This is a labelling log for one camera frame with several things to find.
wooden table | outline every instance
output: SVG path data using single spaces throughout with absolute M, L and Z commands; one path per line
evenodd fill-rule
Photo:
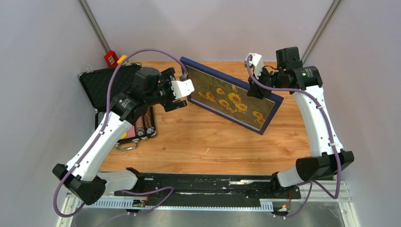
M 160 71 L 174 66 L 172 61 L 141 61 Z M 200 63 L 247 81 L 243 62 L 201 61 Z M 135 150 L 113 149 L 101 171 L 133 167 L 141 172 L 272 174 L 309 156 L 309 143 L 301 113 L 288 92 L 277 92 L 284 101 L 264 135 L 248 130 L 188 102 L 182 109 L 165 113 L 155 106 L 157 133 L 141 141 Z

black carrying case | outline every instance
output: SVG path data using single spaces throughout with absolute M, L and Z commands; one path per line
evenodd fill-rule
M 132 63 L 127 66 L 122 66 L 120 70 L 118 70 L 113 81 L 110 99 L 121 92 L 125 92 L 129 88 L 130 82 L 133 80 L 135 73 L 140 70 L 141 67 L 142 65 L 140 63 Z M 115 68 L 88 70 L 87 72 L 80 73 L 78 76 L 79 81 L 81 82 L 82 87 L 84 88 L 90 100 L 90 103 L 95 109 L 95 129 L 103 119 L 103 116 L 106 112 L 107 88 L 109 86 L 114 69 Z M 125 137 L 118 140 L 118 142 L 115 144 L 115 147 L 118 151 L 137 148 L 139 140 L 146 140 L 156 136 L 155 112 L 152 106 L 148 109 L 146 116 L 143 116 L 139 120 L 141 119 L 144 126 L 149 126 L 151 124 L 151 128 L 144 127 L 143 131 L 138 131 L 138 129 L 135 129 L 135 136 Z M 135 146 L 120 149 L 120 144 L 130 142 L 134 142 Z

gray wall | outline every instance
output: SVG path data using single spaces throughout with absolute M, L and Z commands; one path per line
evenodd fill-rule
M 399 226 L 401 1 L 344 0 L 308 62 L 323 77 L 363 227 Z
M 243 61 L 298 46 L 303 53 L 331 0 L 88 0 L 117 54 L 162 48 L 194 60 Z M 167 60 L 155 53 L 133 59 Z
M 52 168 L 93 131 L 77 74 L 106 65 L 77 1 L 19 2 L 0 8 L 0 226 L 49 227 L 59 182 Z

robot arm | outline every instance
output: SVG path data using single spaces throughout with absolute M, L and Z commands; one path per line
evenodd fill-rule
M 278 68 L 277 71 L 272 72 L 269 72 L 266 67 L 260 67 L 263 65 L 262 56 L 255 53 L 251 54 L 253 57 L 250 65 L 253 67 L 255 78 L 259 82 L 273 88 L 301 89 L 311 94 L 321 104 L 320 107 L 317 107 L 315 102 L 306 94 L 290 92 L 301 111 L 306 126 L 311 156 L 297 159 L 295 166 L 278 172 L 276 176 L 280 186 L 288 187 L 320 177 L 335 175 L 337 163 L 333 146 L 335 146 L 340 157 L 341 169 L 352 163 L 354 161 L 352 151 L 344 151 L 343 145 L 335 136 L 336 133 L 324 102 L 323 83 L 318 69 L 314 66 L 303 67 L 296 47 L 276 51 Z M 270 90 L 256 85 L 251 78 L 248 81 L 251 85 L 248 96 L 265 98 L 270 95 Z M 326 113 L 331 126 L 333 143 L 329 140 L 329 133 L 321 109 Z
M 186 106 L 186 101 L 178 99 L 194 91 L 192 81 L 177 81 L 174 69 L 161 73 L 154 68 L 141 68 L 133 77 L 129 90 L 116 95 L 111 102 L 108 121 L 104 118 L 82 149 L 66 165 L 57 164 L 53 174 L 60 180 L 71 170 L 64 185 L 86 205 L 95 203 L 103 194 L 134 188 L 140 178 L 133 168 L 121 172 L 101 173 L 98 169 L 118 139 L 144 115 L 149 106 L 161 104 L 165 111 Z M 88 149 L 96 136 L 97 143 L 89 150 L 84 159 L 78 159 Z

red wire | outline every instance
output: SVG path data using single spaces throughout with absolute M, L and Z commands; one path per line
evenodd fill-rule
M 286 203 L 286 205 L 291 206 L 291 200 L 292 200 L 291 191 L 288 191 L 288 194 L 289 194 L 289 199 L 288 199 L 288 202 Z
M 148 202 L 148 201 L 149 201 L 149 194 L 146 195 L 146 202 Z

